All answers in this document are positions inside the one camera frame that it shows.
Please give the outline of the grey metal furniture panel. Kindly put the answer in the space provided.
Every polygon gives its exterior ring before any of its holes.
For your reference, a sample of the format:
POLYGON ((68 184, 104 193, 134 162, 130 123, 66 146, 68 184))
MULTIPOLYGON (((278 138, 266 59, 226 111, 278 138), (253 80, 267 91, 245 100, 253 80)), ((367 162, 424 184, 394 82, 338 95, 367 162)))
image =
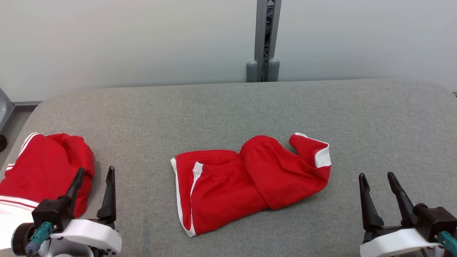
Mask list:
POLYGON ((11 113, 14 110, 14 104, 10 101, 5 92, 0 88, 0 132, 5 127, 11 113))

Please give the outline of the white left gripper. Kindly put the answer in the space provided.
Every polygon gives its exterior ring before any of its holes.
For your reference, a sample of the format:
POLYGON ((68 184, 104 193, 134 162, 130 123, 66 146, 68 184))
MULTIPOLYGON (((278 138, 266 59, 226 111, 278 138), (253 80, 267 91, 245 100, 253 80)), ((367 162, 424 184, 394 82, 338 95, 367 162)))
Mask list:
MULTIPOLYGON (((68 209, 74 214, 78 191, 83 184, 85 169, 80 167, 67 190, 68 209)), ((109 166, 105 193, 97 222, 72 220, 62 233, 53 233, 47 240, 47 257, 119 257, 122 248, 120 233, 105 224, 116 221, 115 168, 109 166)))

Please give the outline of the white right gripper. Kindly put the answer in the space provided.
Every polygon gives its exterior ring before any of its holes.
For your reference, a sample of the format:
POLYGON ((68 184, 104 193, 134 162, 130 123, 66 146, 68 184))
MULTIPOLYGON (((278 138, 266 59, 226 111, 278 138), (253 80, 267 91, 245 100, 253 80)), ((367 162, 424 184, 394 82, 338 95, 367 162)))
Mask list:
POLYGON ((387 173, 387 179, 398 202, 401 226, 384 227, 384 221, 372 201, 369 182, 364 173, 359 174, 362 224, 365 230, 360 256, 444 257, 445 249, 438 241, 443 230, 433 230, 433 234, 426 234, 413 228, 418 217, 413 213, 410 198, 393 172, 387 173))

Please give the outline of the grey cylindrical post foot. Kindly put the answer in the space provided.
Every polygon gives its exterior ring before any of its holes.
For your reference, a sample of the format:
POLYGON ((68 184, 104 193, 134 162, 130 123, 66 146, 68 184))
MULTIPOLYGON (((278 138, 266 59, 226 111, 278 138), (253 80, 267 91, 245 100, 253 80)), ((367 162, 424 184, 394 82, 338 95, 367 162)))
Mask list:
POLYGON ((258 81, 258 62, 256 60, 248 61, 246 64, 246 82, 258 81))
POLYGON ((280 61, 277 58, 272 58, 268 61, 267 67, 267 82, 277 82, 279 75, 280 61))

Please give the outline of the red basketball jersey white trim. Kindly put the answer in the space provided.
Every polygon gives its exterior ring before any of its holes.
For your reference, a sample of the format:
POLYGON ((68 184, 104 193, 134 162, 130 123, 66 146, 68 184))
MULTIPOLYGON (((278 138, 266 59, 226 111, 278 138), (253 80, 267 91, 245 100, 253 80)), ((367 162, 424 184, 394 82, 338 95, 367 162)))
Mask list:
POLYGON ((8 164, 0 181, 0 251, 11 246, 15 229, 33 222, 31 212, 42 200, 67 193, 77 171, 85 173, 75 201, 74 215, 87 209, 95 177, 94 154, 80 136, 66 133, 30 134, 15 163, 8 164))

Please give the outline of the grey metal partition post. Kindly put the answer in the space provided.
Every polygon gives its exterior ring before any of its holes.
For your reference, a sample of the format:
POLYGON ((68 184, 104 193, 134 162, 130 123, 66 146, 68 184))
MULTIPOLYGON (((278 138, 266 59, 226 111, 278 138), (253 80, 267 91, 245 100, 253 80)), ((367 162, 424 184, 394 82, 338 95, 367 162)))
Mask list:
POLYGON ((257 0, 253 60, 258 62, 258 82, 267 82, 268 61, 275 57, 282 0, 257 0))

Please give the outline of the red shorts with white stripes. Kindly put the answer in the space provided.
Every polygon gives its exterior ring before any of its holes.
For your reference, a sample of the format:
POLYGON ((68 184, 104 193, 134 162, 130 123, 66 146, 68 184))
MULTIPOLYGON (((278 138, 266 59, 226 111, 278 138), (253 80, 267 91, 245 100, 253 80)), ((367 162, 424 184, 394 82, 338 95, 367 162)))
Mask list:
POLYGON ((189 237, 211 232, 266 209, 278 210, 323 190, 330 177, 330 145, 303 133, 289 139, 255 136, 239 152, 195 150, 170 160, 180 223, 189 237))

